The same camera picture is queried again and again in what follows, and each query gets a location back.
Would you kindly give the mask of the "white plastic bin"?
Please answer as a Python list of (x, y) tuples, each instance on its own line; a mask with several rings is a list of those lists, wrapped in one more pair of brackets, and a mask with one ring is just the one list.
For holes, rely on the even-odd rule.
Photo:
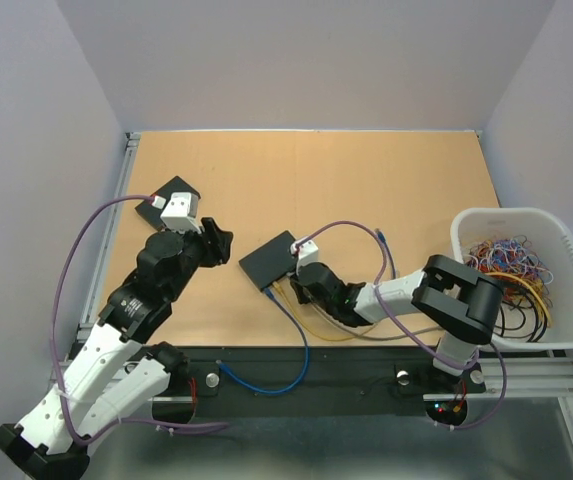
[(536, 208), (470, 208), (460, 212), (450, 228), (453, 257), (465, 262), (470, 250), (485, 240), (517, 238), (551, 271), (549, 283), (552, 324), (540, 340), (528, 342), (522, 328), (513, 339), (493, 336), (503, 351), (573, 349), (573, 236), (554, 215)]

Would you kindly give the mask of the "black network switch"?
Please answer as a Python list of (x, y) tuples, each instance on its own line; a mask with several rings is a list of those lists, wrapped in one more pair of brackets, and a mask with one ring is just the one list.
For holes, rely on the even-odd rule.
[[(179, 176), (174, 176), (155, 192), (155, 194), (162, 197), (166, 203), (169, 203), (171, 195), (174, 193), (191, 193), (198, 199), (201, 198), (200, 192)], [(160, 217), (161, 210), (153, 207), (150, 203), (145, 201), (140, 202), (135, 207), (135, 212), (154, 230), (160, 231), (164, 228)]]
[(242, 271), (259, 291), (295, 270), (296, 259), (290, 251), (294, 242), (292, 233), (285, 230), (239, 260)]

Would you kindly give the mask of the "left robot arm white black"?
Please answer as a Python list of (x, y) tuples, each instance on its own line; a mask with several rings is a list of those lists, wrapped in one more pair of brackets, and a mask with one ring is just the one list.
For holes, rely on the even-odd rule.
[(118, 383), (112, 380), (171, 316), (175, 302), (201, 268), (228, 262), (233, 234), (205, 217), (187, 231), (151, 235), (136, 267), (114, 290), (70, 365), (60, 370), (45, 397), (15, 424), (0, 426), (0, 450), (32, 479), (79, 479), (89, 448), (148, 399), (181, 392), (188, 360), (161, 342)]

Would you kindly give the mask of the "aluminium frame rail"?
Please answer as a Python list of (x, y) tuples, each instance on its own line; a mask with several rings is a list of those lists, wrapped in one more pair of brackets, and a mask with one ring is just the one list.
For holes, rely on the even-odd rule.
[[(115, 197), (125, 195), (139, 147), (141, 132), (127, 132), (127, 143), (122, 163), (122, 168), (117, 181)], [(75, 342), (83, 342), (88, 338), (89, 332), (95, 321), (99, 308), (102, 288), (105, 282), (106, 271), (110, 260), (110, 254), (117, 232), (122, 207), (113, 205), (106, 211), (106, 226), (102, 237), (99, 256), (95, 265), (90, 290), (86, 297), (85, 305), (78, 323)]]

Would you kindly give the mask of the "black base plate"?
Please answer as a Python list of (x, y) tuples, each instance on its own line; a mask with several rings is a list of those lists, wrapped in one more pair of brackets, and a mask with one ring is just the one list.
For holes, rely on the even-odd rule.
[(485, 392), (481, 367), (461, 378), (416, 347), (186, 347), (188, 369), (147, 402), (157, 420), (449, 415)]

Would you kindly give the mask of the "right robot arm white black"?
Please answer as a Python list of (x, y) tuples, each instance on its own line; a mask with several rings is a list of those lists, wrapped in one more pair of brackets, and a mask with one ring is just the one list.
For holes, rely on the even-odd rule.
[[(492, 342), (505, 289), (502, 283), (444, 255), (432, 255), (416, 272), (381, 283), (345, 283), (325, 264), (298, 264), (290, 277), (300, 303), (312, 303), (351, 327), (388, 318), (433, 357), (429, 384), (448, 390), (477, 363), (478, 348)], [(422, 343), (401, 324), (403, 315), (422, 313), (443, 329), (437, 348)]]

